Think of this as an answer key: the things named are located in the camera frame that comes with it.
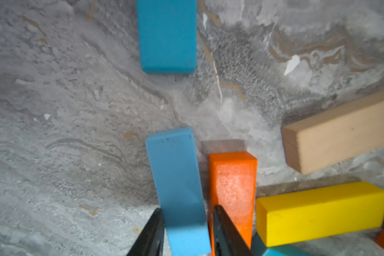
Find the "concrete floor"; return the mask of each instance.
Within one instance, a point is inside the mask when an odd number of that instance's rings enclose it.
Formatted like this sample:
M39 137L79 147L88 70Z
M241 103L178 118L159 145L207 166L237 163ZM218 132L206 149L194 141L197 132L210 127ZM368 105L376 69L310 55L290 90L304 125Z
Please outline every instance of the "concrete floor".
M212 0L197 12L196 72L151 76L134 0L0 1L0 256L126 255L158 207L144 140L182 126L205 196L208 154L241 150L259 159L257 197L384 188L384 148L302 176L280 134L384 89L384 0ZM384 256L379 231L295 246Z

